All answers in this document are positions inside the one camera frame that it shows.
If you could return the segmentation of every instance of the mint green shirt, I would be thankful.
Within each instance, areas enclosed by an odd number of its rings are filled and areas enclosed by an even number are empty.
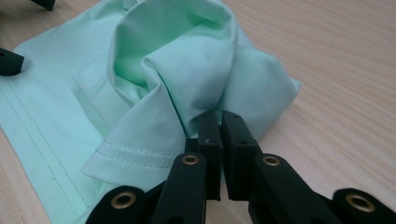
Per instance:
[[[213,0],[105,0],[15,52],[0,126],[53,223],[84,222],[117,185],[164,181],[207,110],[259,138],[300,85]]]

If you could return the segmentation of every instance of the table surface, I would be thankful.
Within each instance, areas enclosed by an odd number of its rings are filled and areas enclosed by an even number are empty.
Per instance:
[[[62,24],[98,0],[0,2],[0,47]],[[316,192],[356,188],[396,210],[396,1],[224,0],[258,49],[303,86],[260,139]],[[49,223],[0,131],[0,223]],[[247,203],[208,202],[206,223],[251,223]]]

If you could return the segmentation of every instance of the stitching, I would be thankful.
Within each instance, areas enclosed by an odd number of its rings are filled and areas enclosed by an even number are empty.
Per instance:
[[[145,153],[145,154],[149,154],[149,155],[160,155],[160,156],[168,156],[168,157],[175,157],[175,156],[178,155],[178,154],[172,154],[172,153],[161,153],[161,152],[152,152],[152,151],[138,150],[138,149],[131,148],[131,147],[125,147],[125,146],[117,145],[115,143],[108,142],[107,140],[104,140],[103,142],[108,144],[108,145],[111,145],[113,147],[120,147],[120,148],[124,148],[124,149],[129,149],[129,150],[134,151],[134,152]]]
[[[138,165],[138,166],[144,166],[144,167],[150,167],[150,168],[158,168],[158,169],[170,169],[171,168],[171,166],[156,166],[156,165],[148,165],[148,164],[144,164],[144,163],[127,161],[127,160],[124,160],[124,159],[108,156],[108,155],[106,155],[103,152],[100,152],[98,150],[96,150],[96,152],[99,155],[101,155],[103,157],[106,157],[106,158],[109,158],[109,159],[111,159],[113,161],[121,161],[121,162],[125,162],[125,163],[132,164],[132,165]]]
[[[30,115],[29,111],[26,109],[26,107],[24,106],[24,104],[21,101],[21,98],[18,96],[18,94],[15,92],[14,88],[12,87],[11,83],[9,83],[8,79],[6,79],[7,84],[9,85],[9,87],[12,89],[12,91],[14,92],[15,96],[17,97],[18,101],[21,103],[23,109],[25,110],[25,112],[27,113],[27,115],[29,116],[29,118],[32,120],[33,124],[35,125],[35,127],[38,129],[38,132],[40,133],[41,137],[44,139],[44,142],[47,144],[47,146],[49,147],[50,151],[52,152],[53,156],[55,157],[56,161],[59,162],[59,164],[61,165],[62,170],[65,173],[65,176],[67,177],[68,181],[72,184],[72,186],[74,187],[74,189],[76,190],[77,194],[79,195],[79,197],[81,198],[81,200],[85,203],[85,205],[88,207],[88,203],[85,201],[85,199],[82,197],[81,193],[79,192],[76,184],[73,182],[73,180],[70,178],[69,174],[66,172],[66,170],[64,169],[64,166],[62,165],[61,161],[59,160],[58,156],[55,154],[53,148],[51,147],[50,143],[48,142],[47,138],[44,136],[44,134],[41,132],[41,130],[38,128],[38,125],[35,123],[35,120],[33,119],[33,117]]]
[[[74,206],[73,202],[70,200],[69,197],[67,197],[67,195],[66,195],[66,193],[65,193],[65,191],[64,191],[64,188],[62,188],[62,185],[61,185],[61,184],[59,183],[59,181],[58,181],[57,176],[55,175],[55,173],[53,172],[53,170],[50,168],[50,165],[49,165],[49,163],[48,163],[46,157],[44,157],[42,151],[40,150],[40,148],[39,148],[38,145],[37,145],[37,142],[35,141],[35,139],[33,138],[32,134],[31,134],[31,133],[29,132],[29,130],[27,129],[27,127],[26,127],[25,123],[23,122],[23,120],[22,120],[20,114],[18,114],[18,112],[17,112],[17,110],[15,109],[14,105],[11,103],[11,101],[10,101],[10,99],[7,97],[6,93],[5,93],[5,92],[3,91],[3,89],[1,88],[1,85],[0,85],[0,91],[6,96],[6,99],[7,99],[7,101],[8,101],[8,104],[11,106],[12,110],[14,111],[14,114],[15,114],[15,115],[18,117],[18,119],[20,120],[20,122],[21,122],[21,124],[22,124],[24,130],[29,134],[30,139],[31,139],[32,142],[35,144],[35,148],[37,148],[37,151],[39,152],[39,154],[40,154],[41,157],[43,158],[44,162],[45,162],[45,163],[47,164],[47,166],[49,167],[49,170],[50,170],[50,172],[51,172],[53,178],[55,179],[56,184],[59,186],[59,188],[61,189],[61,191],[64,193],[64,196],[66,196],[67,201],[70,202],[70,204],[72,205],[72,208],[76,211],[76,213],[77,213],[78,215],[80,215],[80,213],[78,212],[77,208]]]

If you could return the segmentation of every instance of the screw hole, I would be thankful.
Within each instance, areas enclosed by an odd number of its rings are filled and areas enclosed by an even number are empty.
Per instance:
[[[124,209],[131,206],[136,200],[136,195],[131,191],[124,191],[113,197],[111,206],[116,209]]]
[[[277,158],[271,156],[262,158],[262,161],[270,166],[278,166],[280,164],[280,161]]]
[[[348,194],[346,196],[346,201],[352,205],[352,207],[362,212],[372,213],[375,210],[375,206],[372,202],[358,194]]]
[[[199,158],[196,156],[192,156],[192,155],[188,155],[183,157],[183,159],[181,159],[183,161],[184,164],[186,165],[194,165],[196,163],[199,162]]]

